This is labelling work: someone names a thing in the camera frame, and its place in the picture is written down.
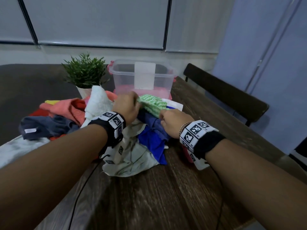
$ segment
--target green striped cloth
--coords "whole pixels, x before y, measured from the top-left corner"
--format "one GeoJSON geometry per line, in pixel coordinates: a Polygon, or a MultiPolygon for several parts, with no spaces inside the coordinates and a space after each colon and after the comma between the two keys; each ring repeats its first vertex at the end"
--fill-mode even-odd
{"type": "Polygon", "coordinates": [[[169,110],[169,108],[166,108],[166,102],[163,102],[161,98],[150,94],[144,94],[140,96],[138,101],[142,104],[145,110],[147,110],[156,118],[159,118],[160,110],[169,110]]]}

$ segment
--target dark blue cloth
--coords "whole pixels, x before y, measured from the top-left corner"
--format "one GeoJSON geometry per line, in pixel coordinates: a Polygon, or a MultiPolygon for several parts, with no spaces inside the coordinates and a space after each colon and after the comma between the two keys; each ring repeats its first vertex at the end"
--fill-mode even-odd
{"type": "Polygon", "coordinates": [[[79,126],[63,116],[28,116],[21,120],[19,132],[23,139],[33,140],[42,137],[60,136],[79,129],[79,126]],[[25,129],[36,128],[36,132],[25,133],[25,129]]]}
{"type": "Polygon", "coordinates": [[[147,124],[162,140],[168,141],[171,137],[166,133],[161,125],[161,120],[150,114],[144,109],[141,109],[138,113],[138,120],[147,124]]]}
{"type": "Polygon", "coordinates": [[[162,165],[167,165],[163,150],[164,140],[162,140],[156,132],[154,132],[148,125],[145,126],[144,131],[138,135],[140,144],[145,145],[153,154],[154,158],[162,165]]]}

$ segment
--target dark gray cloth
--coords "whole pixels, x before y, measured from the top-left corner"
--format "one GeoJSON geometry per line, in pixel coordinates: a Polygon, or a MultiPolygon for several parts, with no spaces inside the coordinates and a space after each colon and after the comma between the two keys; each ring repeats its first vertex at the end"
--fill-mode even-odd
{"type": "Polygon", "coordinates": [[[60,136],[69,134],[79,129],[79,126],[72,120],[63,116],[28,116],[21,120],[19,132],[23,139],[33,140],[42,137],[60,136]],[[26,133],[26,129],[36,129],[35,132],[26,133]]]}

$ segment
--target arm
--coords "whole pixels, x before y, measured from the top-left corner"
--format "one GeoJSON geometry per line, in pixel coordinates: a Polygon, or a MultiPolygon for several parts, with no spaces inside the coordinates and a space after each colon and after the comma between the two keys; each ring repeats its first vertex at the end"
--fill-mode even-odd
{"type": "MultiPolygon", "coordinates": [[[[163,110],[160,118],[165,131],[174,138],[179,138],[184,123],[194,121],[178,110],[163,110]]],[[[266,229],[307,229],[304,183],[227,139],[206,153],[206,160],[266,229]]]]}
{"type": "MultiPolygon", "coordinates": [[[[113,111],[132,123],[137,95],[121,95],[113,111]]],[[[64,198],[107,142],[99,125],[89,125],[45,144],[0,170],[1,229],[34,229],[64,198]]]]}

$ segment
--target yellow cloth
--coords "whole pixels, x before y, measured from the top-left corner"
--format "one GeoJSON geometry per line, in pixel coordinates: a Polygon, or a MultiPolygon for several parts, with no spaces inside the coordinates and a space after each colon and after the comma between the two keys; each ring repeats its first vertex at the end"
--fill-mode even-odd
{"type": "Polygon", "coordinates": [[[54,104],[56,104],[56,103],[59,102],[59,101],[60,101],[60,100],[46,100],[45,103],[54,105],[54,104]]]}

